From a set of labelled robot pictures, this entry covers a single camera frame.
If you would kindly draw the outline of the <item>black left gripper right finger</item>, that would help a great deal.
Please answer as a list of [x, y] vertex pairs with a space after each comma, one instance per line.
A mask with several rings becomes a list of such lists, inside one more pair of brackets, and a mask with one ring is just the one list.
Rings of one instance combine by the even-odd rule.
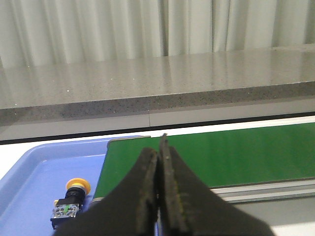
[[272, 236], [264, 221], [212, 192], [187, 166], [167, 135], [159, 143], [159, 197], [165, 236]]

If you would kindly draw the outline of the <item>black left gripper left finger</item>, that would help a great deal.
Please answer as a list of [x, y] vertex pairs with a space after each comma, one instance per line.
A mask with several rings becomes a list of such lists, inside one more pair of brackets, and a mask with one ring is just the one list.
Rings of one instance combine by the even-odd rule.
[[124, 179], [86, 212], [61, 224], [56, 236], [153, 236], [157, 220], [158, 155], [145, 147]]

